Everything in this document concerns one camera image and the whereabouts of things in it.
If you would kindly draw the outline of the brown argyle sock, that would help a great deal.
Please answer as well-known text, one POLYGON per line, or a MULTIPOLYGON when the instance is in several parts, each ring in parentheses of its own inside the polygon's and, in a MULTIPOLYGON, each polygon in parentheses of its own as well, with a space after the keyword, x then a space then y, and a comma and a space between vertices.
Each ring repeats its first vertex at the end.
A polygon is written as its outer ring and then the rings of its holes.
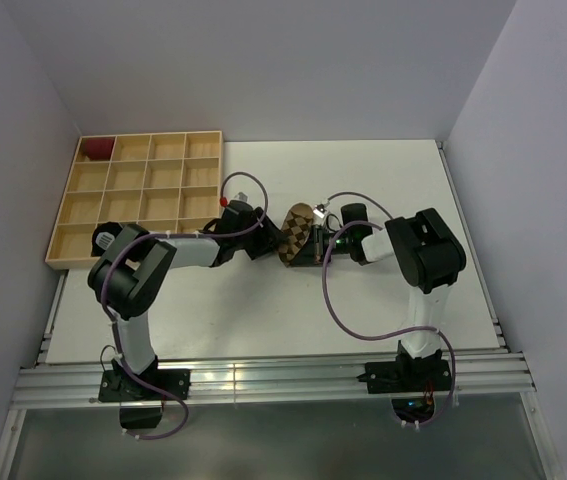
POLYGON ((287 212, 280 228, 284 241, 278 246, 278 256, 286 267, 300 253, 310 238, 314 224, 313 207, 296 203, 287 212))

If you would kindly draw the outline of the black sock with blue marks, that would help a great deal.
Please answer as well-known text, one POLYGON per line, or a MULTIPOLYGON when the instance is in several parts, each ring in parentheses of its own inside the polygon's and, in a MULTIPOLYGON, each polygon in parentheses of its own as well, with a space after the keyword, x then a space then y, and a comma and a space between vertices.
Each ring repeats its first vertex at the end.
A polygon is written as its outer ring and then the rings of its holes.
POLYGON ((125 237, 120 238, 124 225, 118 222, 99 224, 92 233, 91 255, 115 259, 126 246, 125 237))

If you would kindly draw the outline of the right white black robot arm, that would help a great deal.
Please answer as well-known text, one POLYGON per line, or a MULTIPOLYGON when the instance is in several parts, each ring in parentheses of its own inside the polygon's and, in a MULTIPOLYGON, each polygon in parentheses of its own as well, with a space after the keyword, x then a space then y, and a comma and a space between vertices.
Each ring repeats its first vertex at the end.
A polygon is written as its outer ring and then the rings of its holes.
POLYGON ((284 265, 324 268, 334 254, 360 265, 390 257, 397 261, 410 297, 407 325, 397 334, 399 352, 407 358, 396 365, 396 378, 406 389, 420 388, 431 374, 425 359, 441 350, 440 325, 451 287, 466 267, 462 245, 434 208, 375 227, 364 204, 346 204, 341 208, 343 226, 332 231, 323 206, 314 209, 313 219, 301 214, 304 207, 294 206, 286 217, 289 243, 279 250, 284 265))

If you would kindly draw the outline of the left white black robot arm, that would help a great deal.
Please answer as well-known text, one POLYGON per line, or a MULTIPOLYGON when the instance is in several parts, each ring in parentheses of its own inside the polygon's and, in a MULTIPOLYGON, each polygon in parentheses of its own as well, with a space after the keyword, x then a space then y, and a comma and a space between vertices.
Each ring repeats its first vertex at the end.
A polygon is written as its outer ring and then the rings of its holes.
POLYGON ((157 389, 148 313, 169 271, 220 267, 238 251, 255 260, 285 241, 262 208, 240 200, 232 200, 219 218, 193 233, 150 232, 136 223, 98 225, 91 240, 97 261, 87 283, 110 318, 116 362, 125 371, 122 388, 135 399, 157 389))

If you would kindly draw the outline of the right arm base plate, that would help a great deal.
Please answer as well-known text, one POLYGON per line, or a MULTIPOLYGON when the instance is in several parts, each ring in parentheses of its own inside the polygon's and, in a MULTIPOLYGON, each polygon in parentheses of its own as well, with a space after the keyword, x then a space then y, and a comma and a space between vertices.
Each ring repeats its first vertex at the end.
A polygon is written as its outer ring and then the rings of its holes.
POLYGON ((453 376, 444 359, 397 356, 393 361, 366 363, 357 380, 366 384, 369 394, 425 393, 448 391, 453 376))

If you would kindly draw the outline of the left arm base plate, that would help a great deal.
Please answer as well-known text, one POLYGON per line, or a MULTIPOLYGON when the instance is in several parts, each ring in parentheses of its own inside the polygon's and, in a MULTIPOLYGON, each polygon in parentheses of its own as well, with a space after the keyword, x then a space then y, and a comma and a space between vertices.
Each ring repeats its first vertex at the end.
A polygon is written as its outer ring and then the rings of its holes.
POLYGON ((102 374, 98 393, 100 403, 119 405, 119 424, 128 431, 144 433, 156 428, 162 420, 167 395, 186 400, 189 393, 189 369, 155 369, 140 375, 151 388, 133 380, 117 367, 102 374))

